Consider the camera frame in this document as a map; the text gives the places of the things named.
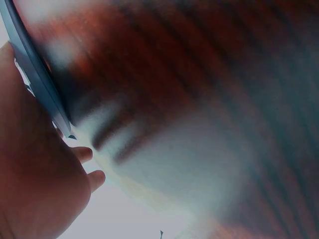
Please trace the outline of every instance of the curved blue rim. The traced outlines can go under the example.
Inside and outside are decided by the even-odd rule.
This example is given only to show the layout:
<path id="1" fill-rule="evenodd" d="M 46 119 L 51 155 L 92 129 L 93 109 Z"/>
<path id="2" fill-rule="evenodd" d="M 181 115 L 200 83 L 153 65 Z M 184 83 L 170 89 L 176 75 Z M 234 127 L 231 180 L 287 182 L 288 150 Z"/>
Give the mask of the curved blue rim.
<path id="1" fill-rule="evenodd" d="M 15 58 L 35 97 L 46 108 L 52 121 L 66 137 L 71 135 L 70 121 L 50 74 L 36 52 L 12 0 L 0 0 L 0 12 L 13 46 Z"/>

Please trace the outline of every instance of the wood grain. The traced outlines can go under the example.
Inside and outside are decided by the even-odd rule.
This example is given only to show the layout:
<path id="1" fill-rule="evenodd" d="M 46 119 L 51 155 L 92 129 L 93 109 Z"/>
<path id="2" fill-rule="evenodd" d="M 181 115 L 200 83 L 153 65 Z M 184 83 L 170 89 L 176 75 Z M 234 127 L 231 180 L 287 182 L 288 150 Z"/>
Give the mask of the wood grain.
<path id="1" fill-rule="evenodd" d="M 191 215 L 177 238 L 319 237 L 318 1 L 14 3 L 75 135 Z"/>

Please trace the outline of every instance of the skin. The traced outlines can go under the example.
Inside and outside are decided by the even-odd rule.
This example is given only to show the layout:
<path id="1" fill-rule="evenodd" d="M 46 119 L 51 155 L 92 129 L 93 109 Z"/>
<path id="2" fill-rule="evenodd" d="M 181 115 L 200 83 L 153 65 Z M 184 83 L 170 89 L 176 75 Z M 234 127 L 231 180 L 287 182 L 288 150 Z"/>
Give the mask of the skin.
<path id="1" fill-rule="evenodd" d="M 69 148 L 26 90 L 9 43 L 0 50 L 0 239 L 54 239 L 105 181 L 81 163 L 92 150 Z"/>

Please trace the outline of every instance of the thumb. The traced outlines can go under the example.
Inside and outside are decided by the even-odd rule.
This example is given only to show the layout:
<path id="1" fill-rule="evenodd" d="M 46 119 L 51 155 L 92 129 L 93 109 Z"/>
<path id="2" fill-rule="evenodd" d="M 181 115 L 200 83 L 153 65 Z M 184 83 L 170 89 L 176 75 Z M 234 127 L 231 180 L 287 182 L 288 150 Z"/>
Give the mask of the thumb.
<path id="1" fill-rule="evenodd" d="M 0 49 L 0 61 L 14 61 L 14 51 L 9 42 L 6 42 L 3 47 Z"/>
<path id="2" fill-rule="evenodd" d="M 0 86 L 24 89 L 23 79 L 14 63 L 14 50 L 9 42 L 0 49 Z"/>

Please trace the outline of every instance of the blurry wooden surface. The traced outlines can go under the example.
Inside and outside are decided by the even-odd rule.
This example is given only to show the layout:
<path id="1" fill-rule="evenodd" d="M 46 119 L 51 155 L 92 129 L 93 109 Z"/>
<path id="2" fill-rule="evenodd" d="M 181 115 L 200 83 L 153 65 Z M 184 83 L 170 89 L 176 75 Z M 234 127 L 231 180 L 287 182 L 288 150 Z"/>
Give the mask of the blurry wooden surface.
<path id="1" fill-rule="evenodd" d="M 177 238 L 319 238 L 319 1 L 14 2 L 74 134 Z"/>

